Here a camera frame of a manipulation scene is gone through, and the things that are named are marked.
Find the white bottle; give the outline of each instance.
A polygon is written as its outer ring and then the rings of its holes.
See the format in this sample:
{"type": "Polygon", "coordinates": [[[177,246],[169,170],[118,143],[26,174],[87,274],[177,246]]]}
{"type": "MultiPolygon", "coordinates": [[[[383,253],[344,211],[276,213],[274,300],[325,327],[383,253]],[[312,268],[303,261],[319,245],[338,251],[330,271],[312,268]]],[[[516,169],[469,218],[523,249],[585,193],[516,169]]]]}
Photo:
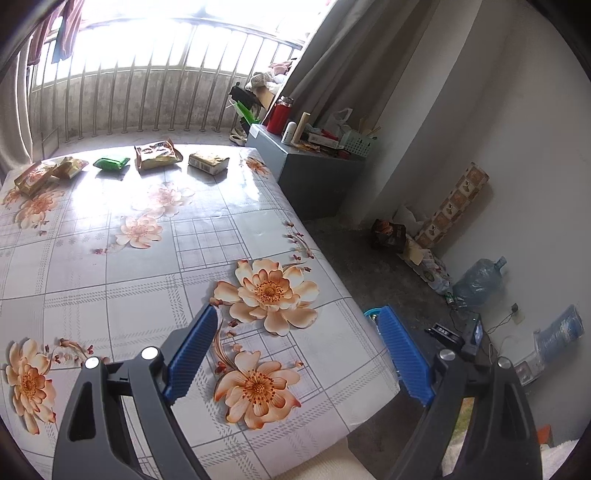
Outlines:
{"type": "Polygon", "coordinates": [[[281,139],[281,143],[284,145],[290,145],[291,139],[294,138],[294,133],[296,133],[297,124],[295,122],[289,122],[287,127],[285,128],[285,133],[283,133],[283,138],[281,139]]]}

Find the concrete wall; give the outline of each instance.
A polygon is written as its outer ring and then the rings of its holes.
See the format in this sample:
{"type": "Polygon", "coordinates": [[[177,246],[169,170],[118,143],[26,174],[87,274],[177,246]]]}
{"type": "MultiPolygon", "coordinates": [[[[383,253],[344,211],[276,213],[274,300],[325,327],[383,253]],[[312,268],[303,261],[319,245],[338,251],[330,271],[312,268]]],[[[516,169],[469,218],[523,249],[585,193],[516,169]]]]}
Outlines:
{"type": "Polygon", "coordinates": [[[491,177],[436,252],[454,278],[482,257],[507,258],[505,290],[483,310],[490,328],[517,302],[519,325],[492,339],[517,362],[532,332],[575,304],[587,334],[528,389],[538,425],[578,438],[591,417],[591,83],[554,27],[524,0],[466,128],[417,206],[431,213],[474,161],[491,177]]]}
{"type": "MultiPolygon", "coordinates": [[[[173,110],[174,97],[178,85],[178,77],[180,71],[169,71],[166,77],[164,86],[164,94],[160,108],[160,120],[158,127],[160,131],[168,131],[170,126],[170,119],[173,110]]],[[[198,72],[185,71],[183,74],[183,81],[181,83],[180,96],[178,99],[177,112],[175,116],[175,128],[183,129],[187,115],[189,113],[189,105],[191,96],[193,94],[193,86],[195,84],[198,72]]],[[[129,111],[128,111],[128,130],[137,130],[139,123],[139,109],[141,106],[142,91],[144,88],[146,72],[136,70],[134,72],[131,84],[131,92],[129,96],[129,111]]],[[[152,130],[154,128],[156,108],[158,105],[158,97],[160,95],[161,82],[164,77],[164,70],[162,67],[153,69],[150,72],[148,80],[148,88],[146,91],[143,129],[152,130]]],[[[201,127],[203,113],[209,97],[209,92],[212,87],[214,73],[203,72],[199,89],[197,90],[197,97],[193,108],[191,117],[191,129],[198,130],[201,127]]],[[[113,120],[112,128],[114,131],[121,130],[123,127],[123,119],[125,113],[125,96],[127,93],[127,85],[129,79],[129,69],[120,70],[117,72],[115,80],[115,91],[113,96],[113,120]]],[[[113,71],[101,73],[98,89],[98,102],[96,105],[96,129],[104,131],[108,128],[109,118],[109,102],[111,99],[111,88],[113,81],[113,71]]],[[[219,118],[222,105],[226,105],[230,81],[230,74],[221,74],[218,77],[216,86],[213,91],[213,97],[209,113],[207,116],[207,128],[215,126],[219,118]]],[[[243,78],[235,78],[235,82],[240,81],[242,85],[245,84],[243,78]]],[[[72,78],[70,82],[69,91],[69,136],[71,138],[78,138],[79,130],[79,105],[80,105],[80,76],[72,78]]],[[[93,111],[95,104],[95,84],[96,73],[87,73],[84,82],[84,92],[82,95],[82,131],[84,136],[92,135],[93,129],[93,111]]],[[[59,80],[56,85],[56,108],[55,116],[57,127],[60,127],[60,141],[64,141],[64,133],[66,131],[65,125],[65,111],[66,111],[66,86],[65,79],[59,80]]],[[[35,90],[30,96],[30,123],[33,138],[40,137],[40,131],[43,128],[44,136],[52,130],[52,116],[53,116],[53,83],[46,85],[43,90],[43,114],[40,111],[41,89],[35,90]]],[[[232,125],[234,118],[234,109],[227,109],[223,114],[222,128],[228,129],[232,125]]]]}
{"type": "Polygon", "coordinates": [[[446,158],[513,20],[511,0],[441,0],[377,125],[377,148],[341,216],[388,218],[446,158]]]}

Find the basket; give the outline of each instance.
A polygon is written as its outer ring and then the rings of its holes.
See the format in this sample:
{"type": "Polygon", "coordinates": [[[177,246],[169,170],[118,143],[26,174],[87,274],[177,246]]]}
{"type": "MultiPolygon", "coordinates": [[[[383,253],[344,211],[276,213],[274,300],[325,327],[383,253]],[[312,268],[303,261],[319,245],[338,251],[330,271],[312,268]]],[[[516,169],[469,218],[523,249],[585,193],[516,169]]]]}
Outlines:
{"type": "Polygon", "coordinates": [[[341,138],[340,144],[345,150],[351,153],[359,155],[360,157],[367,157],[369,149],[376,141],[377,140],[374,140],[373,138],[361,135],[355,130],[349,130],[348,132],[345,132],[343,138],[341,138]]]}

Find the hanging clothes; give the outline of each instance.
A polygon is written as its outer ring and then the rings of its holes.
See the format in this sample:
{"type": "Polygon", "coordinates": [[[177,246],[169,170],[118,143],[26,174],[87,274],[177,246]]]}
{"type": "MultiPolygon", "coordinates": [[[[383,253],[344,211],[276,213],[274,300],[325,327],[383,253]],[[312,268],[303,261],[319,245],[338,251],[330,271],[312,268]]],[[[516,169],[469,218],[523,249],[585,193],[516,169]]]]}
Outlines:
{"type": "Polygon", "coordinates": [[[56,47],[53,50],[51,63],[58,63],[60,60],[68,59],[74,52],[76,35],[80,28],[82,19],[82,6],[84,0],[68,0],[62,10],[63,20],[57,32],[56,47]]]}
{"type": "Polygon", "coordinates": [[[28,56],[29,65],[39,63],[47,34],[51,31],[51,26],[58,17],[62,17],[62,22],[57,31],[56,47],[53,51],[51,62],[57,63],[60,60],[65,60],[72,56],[76,35],[80,28],[80,20],[82,19],[83,5],[84,0],[67,0],[67,2],[57,7],[37,27],[31,39],[31,48],[29,49],[28,56]]]}

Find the red bottle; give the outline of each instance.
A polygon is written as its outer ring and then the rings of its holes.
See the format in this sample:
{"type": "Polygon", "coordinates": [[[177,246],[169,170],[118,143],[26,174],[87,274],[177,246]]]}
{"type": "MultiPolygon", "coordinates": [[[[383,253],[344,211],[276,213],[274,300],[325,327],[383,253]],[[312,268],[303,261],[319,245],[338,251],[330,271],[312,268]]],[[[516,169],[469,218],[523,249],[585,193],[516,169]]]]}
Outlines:
{"type": "Polygon", "coordinates": [[[283,132],[283,127],[285,127],[285,123],[290,116],[291,106],[293,103],[293,99],[285,96],[277,100],[277,103],[273,107],[273,112],[271,114],[271,118],[269,119],[269,123],[267,123],[267,131],[270,134],[281,135],[281,132],[283,132]]]}

